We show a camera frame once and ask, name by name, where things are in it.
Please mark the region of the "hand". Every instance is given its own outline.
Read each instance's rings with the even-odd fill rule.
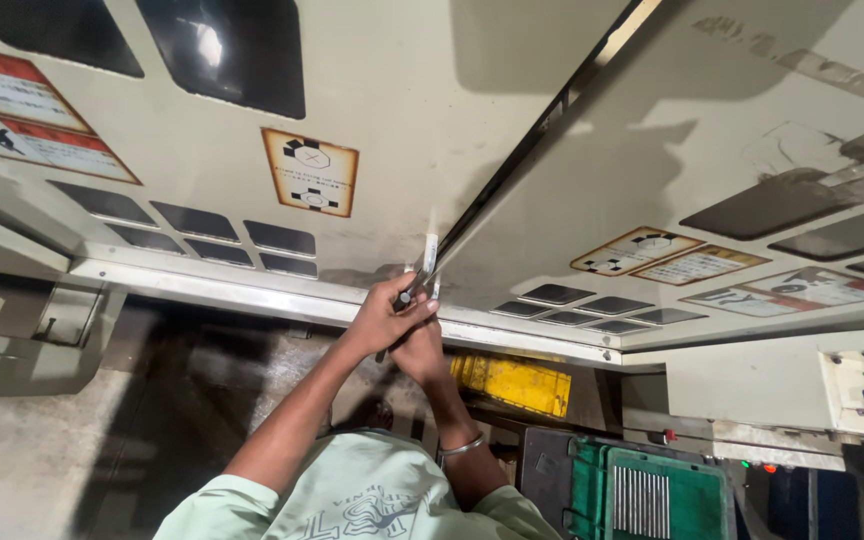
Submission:
[[[416,300],[424,302],[426,293],[419,293]],[[389,357],[420,387],[438,380],[451,380],[442,353],[442,325],[435,315],[413,326],[399,338],[389,348]]]
[[[399,313],[393,311],[392,302],[409,287],[415,276],[415,272],[406,272],[395,279],[376,283],[368,290],[366,300],[342,335],[342,341],[361,355],[360,359],[388,349],[409,329],[438,310],[437,300],[426,300],[425,295],[419,294]]]

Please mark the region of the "metal bars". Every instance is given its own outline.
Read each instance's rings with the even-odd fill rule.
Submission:
[[[668,477],[614,467],[612,493],[614,530],[650,538],[671,538]]]

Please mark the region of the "rusty sticker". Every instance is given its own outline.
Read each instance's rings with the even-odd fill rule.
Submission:
[[[665,262],[634,272],[632,276],[670,286],[685,286],[745,268],[769,263],[771,258],[720,246],[707,245]]]
[[[818,266],[762,277],[740,285],[743,289],[793,298],[825,307],[864,302],[864,279]]]
[[[695,304],[696,306],[741,313],[752,317],[775,317],[776,315],[787,315],[789,313],[821,310],[825,307],[811,301],[764,294],[739,287],[715,289],[682,298],[681,301]]]
[[[576,258],[569,266],[600,276],[621,276],[703,243],[667,230],[639,227]]]
[[[99,137],[0,118],[0,158],[141,185]]]
[[[94,131],[29,60],[0,54],[0,117],[87,134]]]
[[[359,151],[262,128],[271,178],[281,205],[321,214],[353,214]]]

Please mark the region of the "yellow container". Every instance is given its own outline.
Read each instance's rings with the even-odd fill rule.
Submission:
[[[565,418],[572,377],[510,354],[463,350],[452,358],[452,377],[466,388],[526,411]]]

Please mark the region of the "light green t-shirt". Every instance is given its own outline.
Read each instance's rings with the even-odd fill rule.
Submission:
[[[220,475],[162,521],[155,540],[558,540],[535,505],[512,486],[471,512],[418,445],[378,433],[319,439],[283,497],[261,484]]]

